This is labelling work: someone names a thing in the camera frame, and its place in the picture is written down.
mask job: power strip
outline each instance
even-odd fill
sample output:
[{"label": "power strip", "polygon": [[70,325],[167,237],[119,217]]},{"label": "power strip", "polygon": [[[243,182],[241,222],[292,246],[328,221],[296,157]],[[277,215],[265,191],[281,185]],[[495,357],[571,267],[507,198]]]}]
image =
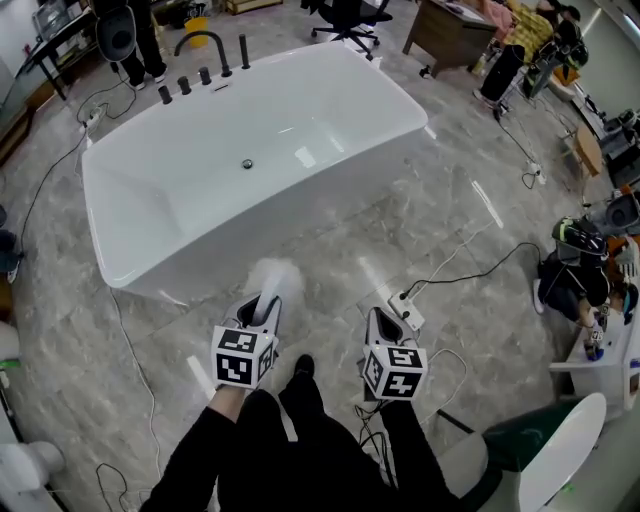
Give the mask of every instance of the power strip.
[{"label": "power strip", "polygon": [[402,318],[409,327],[411,327],[414,331],[420,329],[420,327],[424,324],[424,317],[420,314],[420,312],[416,309],[411,302],[411,299],[405,297],[401,299],[400,296],[405,295],[405,292],[398,292],[394,296],[392,296],[388,300],[389,306],[393,309],[393,312]]}]

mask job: person's right foot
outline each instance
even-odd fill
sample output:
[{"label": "person's right foot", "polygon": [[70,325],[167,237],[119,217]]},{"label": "person's right foot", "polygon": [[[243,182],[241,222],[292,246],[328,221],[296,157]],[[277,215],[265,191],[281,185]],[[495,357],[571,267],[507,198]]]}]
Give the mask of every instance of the person's right foot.
[{"label": "person's right foot", "polygon": [[313,361],[313,357],[310,354],[302,354],[296,361],[296,366],[293,370],[294,375],[299,373],[307,373],[310,377],[316,371],[316,363]]}]

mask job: black and white marker cube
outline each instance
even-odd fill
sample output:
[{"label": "black and white marker cube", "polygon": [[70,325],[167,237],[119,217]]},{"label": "black and white marker cube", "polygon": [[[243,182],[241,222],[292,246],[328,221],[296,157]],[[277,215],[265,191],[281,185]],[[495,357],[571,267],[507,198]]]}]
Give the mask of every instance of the black and white marker cube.
[{"label": "black and white marker cube", "polygon": [[275,363],[277,346],[273,334],[216,325],[211,343],[214,380],[255,389]]},{"label": "black and white marker cube", "polygon": [[413,400],[427,375],[427,351],[394,345],[365,345],[364,380],[373,395],[386,400]]}]

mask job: black faucet handle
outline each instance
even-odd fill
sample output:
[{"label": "black faucet handle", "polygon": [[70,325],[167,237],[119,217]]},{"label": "black faucet handle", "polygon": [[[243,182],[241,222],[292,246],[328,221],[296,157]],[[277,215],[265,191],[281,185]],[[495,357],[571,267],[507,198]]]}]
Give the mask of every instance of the black faucet handle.
[{"label": "black faucet handle", "polygon": [[249,53],[247,52],[247,36],[240,34],[240,53],[242,54],[242,69],[249,69]]},{"label": "black faucet handle", "polygon": [[207,66],[202,66],[198,73],[200,73],[200,80],[202,80],[202,85],[209,85],[211,83],[211,75],[209,74],[209,68]]},{"label": "black faucet handle", "polygon": [[189,87],[189,79],[186,76],[181,76],[178,78],[178,85],[180,89],[182,89],[182,95],[186,96],[191,92],[191,87]]},{"label": "black faucet handle", "polygon": [[158,92],[160,93],[160,97],[162,98],[162,103],[164,103],[165,105],[168,105],[173,101],[171,93],[169,92],[169,89],[167,89],[166,85],[159,87]]}]

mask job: black cable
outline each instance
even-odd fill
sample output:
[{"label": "black cable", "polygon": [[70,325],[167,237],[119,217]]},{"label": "black cable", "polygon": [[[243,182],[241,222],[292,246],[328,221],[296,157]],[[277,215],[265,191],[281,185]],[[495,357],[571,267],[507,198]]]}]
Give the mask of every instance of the black cable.
[{"label": "black cable", "polygon": [[524,149],[524,148],[522,147],[522,144],[520,144],[520,143],[518,142],[518,139],[516,139],[513,135],[511,135],[511,133],[509,132],[509,130],[507,130],[504,126],[502,126],[502,123],[501,123],[500,121],[498,121],[498,124],[500,125],[500,128],[502,128],[502,131],[503,131],[504,133],[506,133],[509,137],[511,137],[511,140],[513,140],[513,142],[515,142],[515,143],[518,145],[518,147],[522,150],[522,152],[525,154],[525,156],[526,156],[529,160],[531,160],[532,162],[535,162],[535,161],[536,161],[536,160],[535,160],[535,158],[532,158],[532,157],[531,157],[531,155],[529,155],[529,153],[527,153],[527,150],[526,150],[526,149]]},{"label": "black cable", "polygon": [[113,87],[109,87],[108,89],[101,89],[99,91],[94,92],[93,94],[91,94],[86,100],[84,100],[82,102],[82,105],[80,105],[80,107],[78,108],[78,111],[76,112],[76,121],[78,121],[78,123],[80,124],[85,124],[87,121],[85,120],[81,120],[80,119],[80,112],[82,112],[82,108],[88,103],[88,101],[93,98],[94,96],[97,96],[98,94],[103,94],[105,92],[109,92],[112,91],[113,89],[115,89],[116,87],[125,84],[129,89],[131,89],[131,91],[133,92],[133,98],[131,99],[131,102],[129,103],[129,105],[127,106],[127,108],[125,110],[123,110],[122,112],[120,112],[119,114],[115,115],[115,116],[111,116],[109,115],[109,102],[103,102],[100,103],[98,106],[102,107],[102,106],[106,106],[106,115],[109,119],[118,119],[120,116],[126,114],[127,112],[129,112],[129,110],[131,109],[131,107],[133,106],[133,104],[135,103],[136,99],[137,99],[137,94],[136,94],[136,89],[135,87],[132,87],[131,85],[129,85],[126,80],[127,78],[122,78],[122,76],[120,75],[120,71],[117,71],[118,73],[118,78],[120,79],[120,81],[114,85]]},{"label": "black cable", "polygon": [[65,158],[67,158],[76,149],[78,149],[80,147],[80,144],[82,144],[83,140],[84,140],[84,134],[82,135],[82,137],[80,138],[78,143],[72,149],[67,151],[60,158],[58,158],[58,160],[56,160],[56,162],[51,167],[49,167],[49,170],[46,172],[46,174],[42,178],[42,181],[40,182],[40,185],[38,186],[38,190],[36,190],[36,193],[33,196],[33,201],[31,201],[31,205],[29,206],[29,209],[27,210],[27,216],[24,218],[24,224],[22,225],[22,232],[20,233],[20,250],[21,251],[24,251],[24,232],[27,229],[27,222],[29,222],[29,216],[31,215],[31,211],[33,210],[33,206],[36,204],[36,200],[38,199],[38,195],[40,194],[40,190],[42,190],[42,186],[44,185],[44,182],[47,180],[47,178],[49,177],[49,174],[51,174],[51,171],[53,171],[55,166],[58,165],[60,162],[62,162]]},{"label": "black cable", "polygon": [[525,245],[531,245],[533,247],[536,248],[536,250],[538,251],[538,264],[540,264],[542,262],[542,255],[540,253],[540,248],[531,242],[520,242],[518,245],[516,245],[513,249],[511,249],[509,251],[509,253],[502,258],[498,263],[496,263],[490,270],[488,270],[487,272],[483,272],[482,274],[474,274],[472,276],[464,276],[464,277],[458,277],[457,279],[447,279],[447,280],[443,280],[443,281],[430,281],[427,279],[419,279],[417,280],[415,283],[413,283],[409,289],[404,292],[404,294],[400,295],[401,299],[405,299],[409,296],[409,294],[411,293],[411,291],[418,286],[419,284],[451,284],[451,283],[457,283],[459,281],[466,281],[468,279],[476,279],[477,277],[486,277],[489,274],[491,274],[491,272],[493,272],[495,269],[497,269],[500,265],[502,265],[505,261],[507,261],[507,259],[514,253],[516,252],[520,247],[525,246]]},{"label": "black cable", "polygon": [[[358,444],[360,444],[360,447],[362,448],[369,441],[371,441],[371,444],[373,444],[376,454],[380,459],[382,459],[382,462],[384,463],[384,468],[385,468],[384,470],[387,473],[389,484],[391,485],[392,488],[396,489],[396,483],[395,483],[395,480],[393,479],[393,473],[391,472],[391,463],[389,462],[387,438],[383,432],[372,432],[371,428],[369,427],[369,422],[371,421],[371,419],[376,414],[378,414],[382,410],[382,408],[388,403],[389,402],[387,400],[381,400],[371,411],[367,411],[366,409],[360,407],[359,405],[354,405],[353,408],[356,413],[356,416],[362,420],[362,428],[360,429],[360,433],[358,435]],[[363,440],[362,434],[365,430],[367,431],[368,436]],[[378,448],[378,445],[375,442],[376,436],[380,437],[380,442],[381,442],[380,448]]]},{"label": "black cable", "polygon": [[[525,176],[533,176],[533,179],[531,180],[531,185],[527,185],[527,182],[524,180]],[[520,176],[520,179],[522,180],[522,183],[524,183],[525,187],[527,187],[529,190],[533,190],[533,186],[536,184],[536,176],[537,174],[533,172],[525,172],[522,176]]]},{"label": "black cable", "polygon": [[105,495],[105,492],[104,492],[104,487],[102,487],[102,479],[100,478],[100,468],[102,466],[105,466],[105,467],[108,467],[108,468],[112,469],[113,471],[118,473],[118,475],[120,475],[120,478],[122,478],[122,482],[124,483],[124,491],[122,491],[120,493],[120,495],[118,496],[118,504],[120,505],[120,508],[122,509],[123,512],[127,512],[127,509],[124,508],[124,505],[122,504],[123,496],[125,494],[127,494],[127,492],[129,491],[129,486],[127,485],[127,479],[122,474],[122,471],[120,471],[118,468],[112,466],[111,464],[107,464],[106,462],[101,462],[96,467],[96,477],[98,478],[98,486],[100,487],[100,494],[102,494],[102,499],[107,504],[107,507],[109,508],[109,512],[113,512],[113,509],[111,508],[111,505],[109,504],[109,500],[107,500],[107,496]]}]

